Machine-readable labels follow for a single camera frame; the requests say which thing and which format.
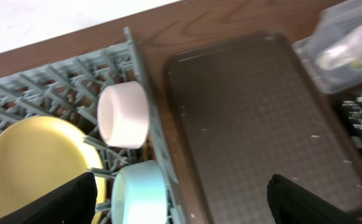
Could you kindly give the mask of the pink bowl with rice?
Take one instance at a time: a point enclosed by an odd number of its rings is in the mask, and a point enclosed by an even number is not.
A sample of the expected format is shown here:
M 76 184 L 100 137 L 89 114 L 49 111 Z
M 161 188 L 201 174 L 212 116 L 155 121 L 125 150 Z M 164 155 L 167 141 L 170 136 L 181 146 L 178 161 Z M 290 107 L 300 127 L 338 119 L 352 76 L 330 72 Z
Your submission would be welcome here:
M 98 99 L 97 121 L 101 138 L 107 145 L 140 148 L 150 125 L 145 89 L 136 81 L 107 86 Z

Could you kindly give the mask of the white napkin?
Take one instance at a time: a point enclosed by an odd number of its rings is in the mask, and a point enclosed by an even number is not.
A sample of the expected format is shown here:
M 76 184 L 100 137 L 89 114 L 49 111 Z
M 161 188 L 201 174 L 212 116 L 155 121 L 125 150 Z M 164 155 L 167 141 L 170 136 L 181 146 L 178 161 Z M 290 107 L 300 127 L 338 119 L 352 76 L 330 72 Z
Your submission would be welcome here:
M 362 63 L 362 25 L 321 52 L 315 63 L 322 70 L 334 70 L 347 64 Z

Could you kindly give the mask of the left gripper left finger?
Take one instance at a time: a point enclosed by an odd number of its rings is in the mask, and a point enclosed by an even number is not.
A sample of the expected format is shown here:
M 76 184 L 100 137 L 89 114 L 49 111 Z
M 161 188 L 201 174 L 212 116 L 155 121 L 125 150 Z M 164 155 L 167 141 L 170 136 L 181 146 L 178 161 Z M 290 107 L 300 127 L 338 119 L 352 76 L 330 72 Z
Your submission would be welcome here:
M 0 218 L 0 224 L 91 224 L 97 195 L 95 176 L 85 172 Z

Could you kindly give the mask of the yellow plate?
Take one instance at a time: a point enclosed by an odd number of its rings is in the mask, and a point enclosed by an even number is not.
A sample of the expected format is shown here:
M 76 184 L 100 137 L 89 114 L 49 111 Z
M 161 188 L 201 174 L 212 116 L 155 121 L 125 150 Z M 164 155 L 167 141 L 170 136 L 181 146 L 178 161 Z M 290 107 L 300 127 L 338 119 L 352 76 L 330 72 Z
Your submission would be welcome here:
M 0 218 L 103 168 L 100 154 L 74 124 L 52 116 L 18 121 L 0 134 Z

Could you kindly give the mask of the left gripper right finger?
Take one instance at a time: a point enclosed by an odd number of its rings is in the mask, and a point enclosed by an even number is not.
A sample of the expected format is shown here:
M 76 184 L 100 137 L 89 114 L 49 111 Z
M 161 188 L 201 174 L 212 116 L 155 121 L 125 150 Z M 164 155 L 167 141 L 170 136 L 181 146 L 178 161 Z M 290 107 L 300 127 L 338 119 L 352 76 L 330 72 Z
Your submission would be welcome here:
M 280 174 L 267 185 L 267 202 L 276 224 L 362 224 Z

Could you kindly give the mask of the light blue bowl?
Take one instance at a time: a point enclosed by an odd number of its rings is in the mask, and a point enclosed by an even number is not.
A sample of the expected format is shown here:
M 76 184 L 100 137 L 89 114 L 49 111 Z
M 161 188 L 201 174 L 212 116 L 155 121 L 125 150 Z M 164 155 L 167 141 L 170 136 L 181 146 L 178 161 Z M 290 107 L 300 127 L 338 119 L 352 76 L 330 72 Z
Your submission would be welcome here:
M 111 196 L 112 224 L 165 224 L 167 193 L 156 161 L 123 167 Z

